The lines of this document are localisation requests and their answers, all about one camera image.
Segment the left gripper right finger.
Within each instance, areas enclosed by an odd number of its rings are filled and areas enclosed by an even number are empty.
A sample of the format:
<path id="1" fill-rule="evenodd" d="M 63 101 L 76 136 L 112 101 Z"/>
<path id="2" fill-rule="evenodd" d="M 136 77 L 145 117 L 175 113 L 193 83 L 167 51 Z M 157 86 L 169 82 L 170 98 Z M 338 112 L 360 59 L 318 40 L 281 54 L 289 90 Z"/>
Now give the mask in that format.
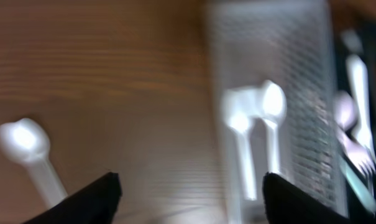
<path id="1" fill-rule="evenodd" d="M 262 192 L 269 224 L 350 224 L 278 174 L 265 174 Z"/>

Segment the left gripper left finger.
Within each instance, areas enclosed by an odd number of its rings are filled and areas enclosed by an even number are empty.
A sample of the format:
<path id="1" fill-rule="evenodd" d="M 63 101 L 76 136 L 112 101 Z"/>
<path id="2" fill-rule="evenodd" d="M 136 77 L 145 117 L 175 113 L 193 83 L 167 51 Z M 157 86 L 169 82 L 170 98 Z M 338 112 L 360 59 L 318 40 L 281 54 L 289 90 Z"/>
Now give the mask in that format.
<path id="1" fill-rule="evenodd" d="M 111 224 L 121 197 L 119 174 L 108 172 L 24 224 Z"/>

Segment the white plastic fork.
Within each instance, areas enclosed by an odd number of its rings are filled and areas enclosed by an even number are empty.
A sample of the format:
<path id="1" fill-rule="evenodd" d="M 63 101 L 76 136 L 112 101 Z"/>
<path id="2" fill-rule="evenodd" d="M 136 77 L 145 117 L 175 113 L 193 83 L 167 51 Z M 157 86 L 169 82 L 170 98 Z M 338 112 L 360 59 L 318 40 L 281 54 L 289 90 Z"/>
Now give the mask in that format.
<path id="1" fill-rule="evenodd" d="M 339 156 L 339 167 L 346 178 L 348 184 L 351 186 L 353 192 L 359 199 L 359 202 L 368 213 L 376 213 L 376 200 L 369 192 L 368 188 L 362 183 L 355 172 L 351 169 L 344 158 Z"/>
<path id="2" fill-rule="evenodd" d="M 357 142 L 364 146 L 376 165 L 373 136 L 370 128 L 370 103 L 368 71 L 365 63 L 358 55 L 351 54 L 346 58 L 347 76 L 351 93 L 357 105 L 359 117 L 352 130 Z"/>

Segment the white plastic spoon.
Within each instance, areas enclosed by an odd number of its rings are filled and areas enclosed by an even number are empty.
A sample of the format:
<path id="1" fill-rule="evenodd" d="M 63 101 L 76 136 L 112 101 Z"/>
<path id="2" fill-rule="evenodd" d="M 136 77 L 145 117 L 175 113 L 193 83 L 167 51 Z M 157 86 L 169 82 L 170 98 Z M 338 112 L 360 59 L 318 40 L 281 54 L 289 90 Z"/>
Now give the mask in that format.
<path id="1" fill-rule="evenodd" d="M 262 120 L 267 132 L 268 171 L 281 173 L 279 128 L 287 113 L 287 100 L 282 88 L 276 83 L 266 80 L 262 85 Z"/>
<path id="2" fill-rule="evenodd" d="M 255 165 L 250 145 L 250 134 L 255 126 L 253 116 L 257 112 L 254 96 L 251 88 L 229 89 L 224 92 L 221 103 L 222 120 L 236 136 L 242 189 L 247 200 L 257 200 Z"/>
<path id="3" fill-rule="evenodd" d="M 22 118 L 0 125 L 0 148 L 10 161 L 25 167 L 47 208 L 67 198 L 49 159 L 48 135 L 34 120 Z"/>
<path id="4" fill-rule="evenodd" d="M 337 124 L 337 138 L 344 154 L 363 175 L 375 174 L 376 168 L 368 150 L 353 141 L 347 134 L 356 122 L 357 112 L 352 97 L 345 91 L 339 91 L 334 97 L 334 120 Z"/>

